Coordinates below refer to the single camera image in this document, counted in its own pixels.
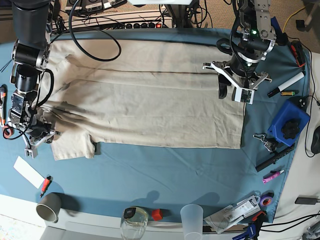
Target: clear plastic cup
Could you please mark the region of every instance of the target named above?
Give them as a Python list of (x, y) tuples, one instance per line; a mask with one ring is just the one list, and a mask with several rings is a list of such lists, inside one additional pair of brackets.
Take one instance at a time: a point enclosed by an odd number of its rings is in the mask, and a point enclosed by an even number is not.
[(181, 211), (184, 240), (201, 240), (204, 223), (204, 210), (196, 204), (184, 206)]

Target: gray cup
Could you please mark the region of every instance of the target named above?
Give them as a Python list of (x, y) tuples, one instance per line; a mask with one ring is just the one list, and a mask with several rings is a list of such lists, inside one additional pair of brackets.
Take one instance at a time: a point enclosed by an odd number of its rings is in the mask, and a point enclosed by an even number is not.
[(61, 199), (57, 194), (49, 193), (44, 196), (35, 210), (38, 215), (48, 222), (58, 222), (58, 214), (61, 209)]

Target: yellow cable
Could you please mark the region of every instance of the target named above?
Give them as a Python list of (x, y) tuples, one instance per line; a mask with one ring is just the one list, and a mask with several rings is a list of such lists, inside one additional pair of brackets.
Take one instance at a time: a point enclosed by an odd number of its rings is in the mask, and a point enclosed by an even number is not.
[(292, 14), (288, 17), (288, 19), (285, 21), (284, 26), (283, 26), (283, 29), (282, 29), (282, 32), (283, 32), (283, 33), (285, 32), (285, 29), (286, 29), (286, 26), (287, 26), (287, 23), (289, 22), (289, 20), (290, 20), (294, 15), (296, 15), (297, 13), (299, 13), (300, 11), (302, 11), (302, 10), (305, 9), (305, 8), (306, 8), (306, 6), (300, 8), (299, 10), (295, 11), (294, 13), (292, 13)]

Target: pink marker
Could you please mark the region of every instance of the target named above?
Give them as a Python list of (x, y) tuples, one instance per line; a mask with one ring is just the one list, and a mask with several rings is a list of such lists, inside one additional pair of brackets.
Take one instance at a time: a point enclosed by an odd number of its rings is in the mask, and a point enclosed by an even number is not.
[(267, 182), (270, 182), (272, 179), (275, 179), (276, 177), (280, 176), (280, 174), (282, 174), (282, 173), (284, 173), (284, 172), (285, 172), (285, 170), (277, 171), (277, 172), (275, 172), (274, 174), (272, 174), (271, 176), (268, 176), (267, 178), (264, 178), (264, 179), (262, 180), (262, 182), (263, 182), (264, 184), (266, 184)]

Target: beige cloth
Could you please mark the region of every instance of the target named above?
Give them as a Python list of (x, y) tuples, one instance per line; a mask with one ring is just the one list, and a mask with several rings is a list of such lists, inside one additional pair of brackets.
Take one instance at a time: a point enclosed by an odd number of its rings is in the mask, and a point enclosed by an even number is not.
[[(80, 40), (91, 54), (117, 54), (112, 40)], [(54, 113), (51, 144), (56, 160), (93, 158), (92, 143), (172, 148), (238, 149), (244, 104), (218, 98), (218, 76), (205, 62), (227, 61), (215, 47), (185, 43), (120, 40), (111, 62), (85, 56), (71, 40), (56, 41), (47, 68), (54, 89), (43, 108)], [(49, 74), (41, 83), (48, 92)]]

